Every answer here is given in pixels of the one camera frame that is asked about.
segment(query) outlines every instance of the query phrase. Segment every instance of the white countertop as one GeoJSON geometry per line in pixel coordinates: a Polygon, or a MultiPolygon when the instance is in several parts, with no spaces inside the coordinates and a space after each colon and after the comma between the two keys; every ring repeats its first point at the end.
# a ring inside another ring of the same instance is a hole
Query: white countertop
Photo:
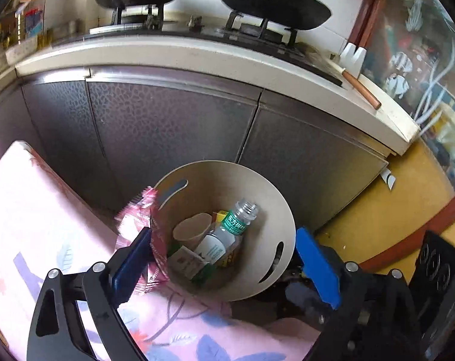
{"type": "Polygon", "coordinates": [[[388,96],[374,110],[353,89],[252,50],[167,35],[86,40],[44,49],[15,68],[17,76],[93,65],[149,65],[212,74],[293,97],[338,117],[403,154],[417,133],[411,118],[388,96]]]}

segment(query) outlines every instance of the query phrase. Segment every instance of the bottle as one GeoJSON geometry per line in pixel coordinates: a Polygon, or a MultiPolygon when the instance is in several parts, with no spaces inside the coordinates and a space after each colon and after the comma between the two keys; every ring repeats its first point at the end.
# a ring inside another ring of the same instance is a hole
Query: bottle
{"type": "Polygon", "coordinates": [[[255,203],[245,199],[236,202],[234,208],[204,237],[194,252],[211,264],[221,262],[241,244],[244,231],[257,213],[255,203]]]}

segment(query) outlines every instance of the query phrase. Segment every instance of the food package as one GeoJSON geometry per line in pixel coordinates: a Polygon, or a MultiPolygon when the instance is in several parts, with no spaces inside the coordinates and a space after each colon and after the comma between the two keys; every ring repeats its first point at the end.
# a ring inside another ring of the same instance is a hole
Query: food package
{"type": "Polygon", "coordinates": [[[149,262],[143,275],[134,289],[133,294],[144,294],[153,290],[157,285],[169,281],[167,275],[167,247],[164,232],[156,222],[157,190],[147,187],[140,196],[134,198],[115,217],[119,221],[119,236],[116,241],[118,248],[131,245],[144,227],[151,228],[151,248],[154,262],[149,262]]]}

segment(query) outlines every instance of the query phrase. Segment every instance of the trash bin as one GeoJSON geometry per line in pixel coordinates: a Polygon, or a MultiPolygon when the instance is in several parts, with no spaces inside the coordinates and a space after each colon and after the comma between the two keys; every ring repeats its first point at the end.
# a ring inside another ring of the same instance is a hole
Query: trash bin
{"type": "Polygon", "coordinates": [[[155,188],[164,197],[157,221],[166,232],[168,245],[173,228],[197,213],[229,210],[242,198],[259,206],[256,220],[246,229],[234,266],[217,270],[215,285],[195,288],[169,273],[174,283],[189,292],[223,301],[242,300],[267,289],[288,266],[296,239],[294,218],[281,193],[257,172],[232,162],[192,162],[171,171],[155,188]],[[278,247],[282,247],[279,262],[267,275],[278,247]]]}

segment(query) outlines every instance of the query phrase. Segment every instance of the wooden stick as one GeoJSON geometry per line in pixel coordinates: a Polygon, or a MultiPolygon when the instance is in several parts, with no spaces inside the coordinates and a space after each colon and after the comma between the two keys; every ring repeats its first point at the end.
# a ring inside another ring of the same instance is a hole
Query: wooden stick
{"type": "Polygon", "coordinates": [[[368,102],[371,104],[375,110],[380,109],[381,102],[367,89],[361,82],[354,77],[347,70],[344,70],[342,76],[350,83],[368,102]]]}

